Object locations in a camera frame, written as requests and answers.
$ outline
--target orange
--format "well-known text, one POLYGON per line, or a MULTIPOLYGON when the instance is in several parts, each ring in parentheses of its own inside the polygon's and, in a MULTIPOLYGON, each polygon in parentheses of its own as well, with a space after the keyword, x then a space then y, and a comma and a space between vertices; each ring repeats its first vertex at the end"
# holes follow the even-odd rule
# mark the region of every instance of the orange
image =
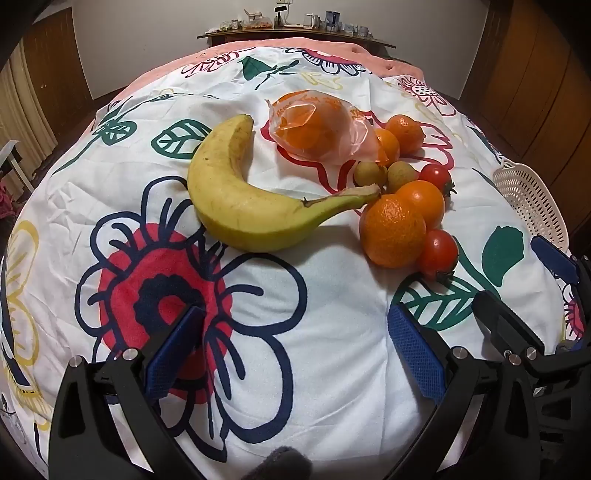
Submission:
POLYGON ((389 167, 400 158, 400 144, 398 143, 398 139, 390 130, 386 130, 385 128, 374 128, 374 130, 380 145, 384 149, 384 153, 388 157, 384 167, 389 167))
POLYGON ((421 125, 406 115, 394 115, 386 124, 400 143, 400 154, 409 155, 423 146, 425 134, 421 125))
POLYGON ((396 196, 410 203, 425 219, 428 230, 437 228, 445 213, 445 199, 439 189, 424 180, 411 181, 402 185, 396 196))
POLYGON ((382 195, 367 205, 359 220, 365 254, 376 265, 400 268, 413 263, 423 251, 425 220, 397 195, 382 195))
POLYGON ((283 103, 277 115, 280 123, 275 134, 305 158, 318 159, 338 149, 340 137, 349 125, 349 112, 340 99, 313 90, 301 90, 282 96, 273 105, 283 103), (290 98, 304 94, 298 105, 290 98))

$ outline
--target white plastic basket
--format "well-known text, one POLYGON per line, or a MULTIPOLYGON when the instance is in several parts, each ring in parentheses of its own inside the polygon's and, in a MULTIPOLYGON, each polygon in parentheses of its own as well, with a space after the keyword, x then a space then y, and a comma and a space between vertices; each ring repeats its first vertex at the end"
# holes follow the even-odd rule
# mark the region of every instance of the white plastic basket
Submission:
POLYGON ((492 174, 501 195, 523 219, 530 234, 542 235, 566 253, 569 234, 566 224, 539 175, 527 165, 504 160, 492 174))

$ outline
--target bag of oranges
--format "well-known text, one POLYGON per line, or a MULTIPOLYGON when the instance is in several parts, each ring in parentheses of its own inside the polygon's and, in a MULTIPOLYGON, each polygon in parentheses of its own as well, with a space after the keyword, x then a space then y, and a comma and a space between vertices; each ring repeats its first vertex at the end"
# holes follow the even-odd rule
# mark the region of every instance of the bag of oranges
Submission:
POLYGON ((289 153, 322 163, 377 161, 378 137, 350 103, 316 90, 288 93, 268 103, 269 133, 289 153))

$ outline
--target yellow flower print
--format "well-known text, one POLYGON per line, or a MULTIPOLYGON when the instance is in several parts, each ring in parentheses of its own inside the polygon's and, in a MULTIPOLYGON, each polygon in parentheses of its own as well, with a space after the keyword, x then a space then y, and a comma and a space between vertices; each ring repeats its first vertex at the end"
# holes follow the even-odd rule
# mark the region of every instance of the yellow flower print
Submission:
POLYGON ((333 90, 343 89, 343 86, 339 83, 340 77, 324 78, 321 73, 317 72, 300 72, 300 75, 304 77, 305 81, 313 86, 323 85, 333 90))
POLYGON ((33 316, 23 303, 31 269, 39 249, 35 226, 23 220, 12 231, 0 277, 0 349, 2 366, 15 399, 45 420, 51 419, 52 408, 41 395, 32 373, 39 356, 39 334, 33 316))

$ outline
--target pink blanket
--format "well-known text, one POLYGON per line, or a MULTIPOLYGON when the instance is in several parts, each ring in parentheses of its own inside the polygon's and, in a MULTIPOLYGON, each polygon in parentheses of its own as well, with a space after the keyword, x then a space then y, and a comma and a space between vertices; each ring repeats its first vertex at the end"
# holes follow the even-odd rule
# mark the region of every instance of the pink blanket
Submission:
POLYGON ((126 98, 154 80, 158 80, 164 75, 167 75, 168 73, 184 67, 190 63, 199 63, 200 61, 210 59, 216 55, 251 47, 310 48, 312 50, 323 51, 336 57, 341 57, 345 60, 355 61, 363 65, 373 74, 382 78, 409 74, 419 80, 424 80, 423 71, 421 69, 401 61, 384 60, 379 57, 374 57, 363 47, 360 47, 354 43, 310 40, 309 38, 301 37, 273 38, 270 40, 247 40, 224 43, 223 45, 207 48, 181 59, 173 60, 166 65, 162 65, 158 68, 155 68, 154 70, 144 73, 142 76, 137 78, 137 80, 130 83, 127 88, 117 95, 117 97, 115 97, 115 99, 120 100, 126 98))

